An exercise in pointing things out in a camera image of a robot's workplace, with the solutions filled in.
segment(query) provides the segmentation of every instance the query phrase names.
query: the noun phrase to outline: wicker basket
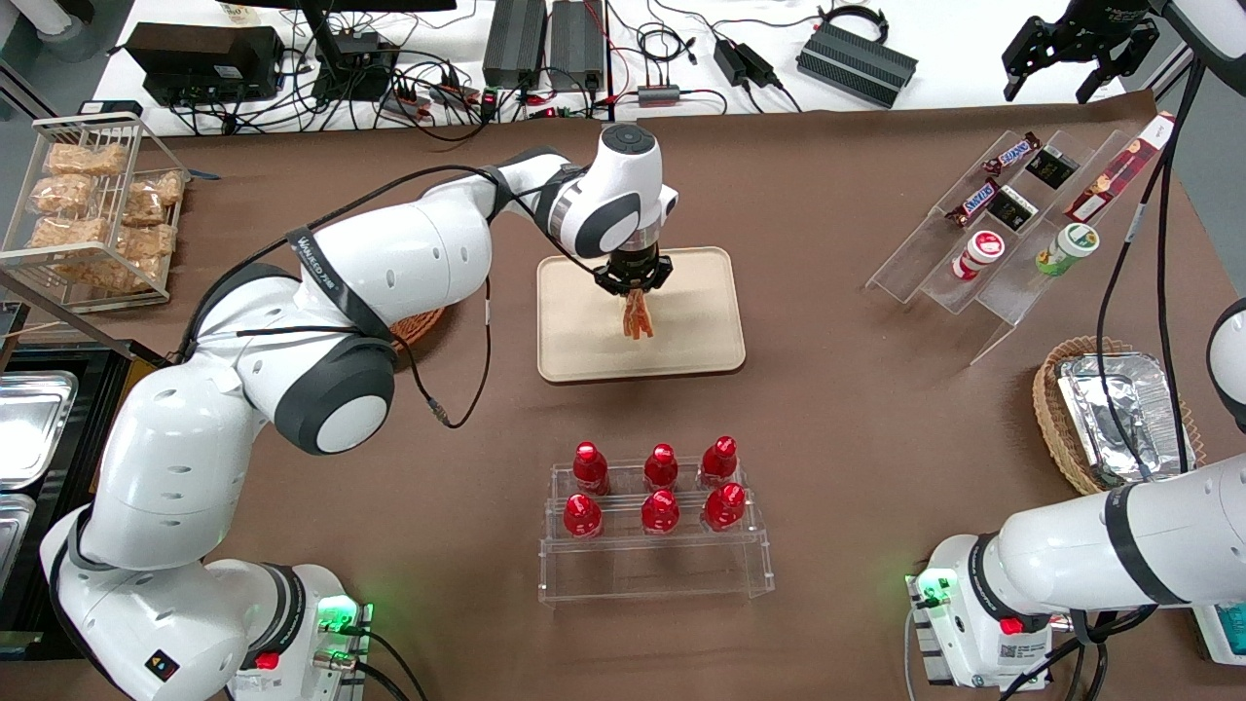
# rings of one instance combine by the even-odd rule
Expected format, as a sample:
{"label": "wicker basket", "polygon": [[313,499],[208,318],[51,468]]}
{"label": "wicker basket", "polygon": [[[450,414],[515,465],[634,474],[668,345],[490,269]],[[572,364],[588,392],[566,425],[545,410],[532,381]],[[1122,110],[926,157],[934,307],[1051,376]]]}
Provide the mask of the wicker basket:
{"label": "wicker basket", "polygon": [[[415,341],[424,337],[429,330],[432,329],[441,314],[445,313],[446,308],[434,309],[431,311],[425,311],[422,314],[416,314],[414,316],[407,316],[405,319],[399,319],[390,326],[390,332],[401,337],[407,342],[407,345],[415,345]],[[394,341],[394,350],[401,357],[402,344]]]}
{"label": "wicker basket", "polygon": [[[1128,342],[1103,339],[1104,354],[1126,354],[1133,350]],[[1069,481],[1082,494],[1095,494],[1106,489],[1093,477],[1090,466],[1087,464],[1085,456],[1082,454],[1082,442],[1078,440],[1077,428],[1073,420],[1064,410],[1064,398],[1060,388],[1055,383],[1055,365],[1065,359],[1085,356],[1095,352],[1095,339],[1093,335],[1083,335],[1065,340],[1052,349],[1052,352],[1039,366],[1034,375],[1034,416],[1038,418],[1038,428],[1043,432],[1043,441],[1052,453],[1052,459],[1060,468],[1064,479]],[[1194,466],[1206,462],[1207,454],[1202,451],[1202,440],[1199,430],[1190,418],[1190,408],[1181,402],[1181,422],[1190,436],[1190,446],[1194,448]]]}

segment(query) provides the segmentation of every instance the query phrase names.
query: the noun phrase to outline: red button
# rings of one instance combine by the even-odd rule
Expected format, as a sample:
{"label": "red button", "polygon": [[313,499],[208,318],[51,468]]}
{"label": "red button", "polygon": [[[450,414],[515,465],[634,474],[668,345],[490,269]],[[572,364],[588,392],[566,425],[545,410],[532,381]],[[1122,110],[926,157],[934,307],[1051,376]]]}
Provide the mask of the red button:
{"label": "red button", "polygon": [[282,661],[282,657],[277,652],[260,652],[255,655],[255,669],[275,670],[279,661]]}

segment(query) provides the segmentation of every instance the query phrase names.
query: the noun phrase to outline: black package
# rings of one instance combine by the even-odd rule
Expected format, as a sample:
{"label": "black package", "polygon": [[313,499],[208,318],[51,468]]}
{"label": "black package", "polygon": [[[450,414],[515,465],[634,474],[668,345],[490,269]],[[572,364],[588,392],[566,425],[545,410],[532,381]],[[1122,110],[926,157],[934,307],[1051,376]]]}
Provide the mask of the black package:
{"label": "black package", "polygon": [[987,210],[1004,222],[1004,225],[1017,230],[1038,213],[1038,207],[1030,204],[1015,189],[1006,184],[999,188],[999,194],[987,204]]}
{"label": "black package", "polygon": [[1059,188],[1080,166],[1050,144],[1042,147],[1025,169],[1047,183],[1052,189]]}

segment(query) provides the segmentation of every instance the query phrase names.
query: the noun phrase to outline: aluminum foil tray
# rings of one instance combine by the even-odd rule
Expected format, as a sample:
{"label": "aluminum foil tray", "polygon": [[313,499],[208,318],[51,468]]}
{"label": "aluminum foil tray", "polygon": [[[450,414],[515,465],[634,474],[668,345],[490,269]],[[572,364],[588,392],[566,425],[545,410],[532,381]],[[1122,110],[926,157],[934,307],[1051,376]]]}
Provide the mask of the aluminum foil tray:
{"label": "aluminum foil tray", "polygon": [[67,372],[0,375],[0,492],[44,477],[77,395]]}

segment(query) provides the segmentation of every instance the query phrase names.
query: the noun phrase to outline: wire basket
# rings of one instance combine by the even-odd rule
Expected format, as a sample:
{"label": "wire basket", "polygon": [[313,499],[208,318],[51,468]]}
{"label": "wire basket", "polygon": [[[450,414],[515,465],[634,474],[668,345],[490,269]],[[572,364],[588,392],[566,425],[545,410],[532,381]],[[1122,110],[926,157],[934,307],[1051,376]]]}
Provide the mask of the wire basket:
{"label": "wire basket", "polygon": [[[186,183],[191,179],[189,171],[147,128],[142,120],[128,112],[36,120],[31,126],[39,137],[26,168],[26,177],[22,181],[22,199],[14,208],[12,218],[9,220],[2,252],[0,252],[0,265],[4,265],[15,278],[75,313],[167,301],[168,269],[172,254],[161,256],[156,265],[145,266],[140,266],[135,260],[123,255],[118,250],[122,214],[126,212],[131,183],[142,179],[158,179],[164,173],[174,171],[181,173],[181,179]],[[152,139],[167,156],[167,166],[143,171],[135,169],[146,138]],[[107,222],[105,224],[106,234],[100,240],[27,248],[36,223],[46,213],[26,210],[25,195],[44,177],[44,163],[56,143],[92,148],[120,147],[126,153],[125,167],[118,173],[92,176],[92,193],[81,212],[57,212],[55,214],[66,220],[100,219]],[[178,198],[164,210],[163,223],[172,227],[174,240],[181,213],[182,198]],[[78,265],[91,264],[108,265],[108,269],[113,269],[121,275],[130,273],[138,284],[135,284],[131,290],[118,291],[75,279],[75,275],[67,271]]]}
{"label": "wire basket", "polygon": [[[1128,354],[1133,349],[1134,346],[1128,342],[1108,336],[1103,339],[1104,354]],[[1108,486],[1095,478],[1082,452],[1077,428],[1064,410],[1064,398],[1055,382],[1055,366],[1065,359],[1094,352],[1095,337],[1093,335],[1072,337],[1053,347],[1047,360],[1039,366],[1038,372],[1034,374],[1034,416],[1038,418],[1038,428],[1042,431],[1047,449],[1050,452],[1052,459],[1055,461],[1055,466],[1060,468],[1064,479],[1069,481],[1082,494],[1096,494],[1106,491]],[[1185,406],[1185,402],[1180,402],[1180,406],[1181,423],[1185,425],[1190,446],[1194,448],[1194,467],[1202,466],[1207,461],[1207,454],[1202,449],[1202,438],[1190,417],[1190,408]]]}

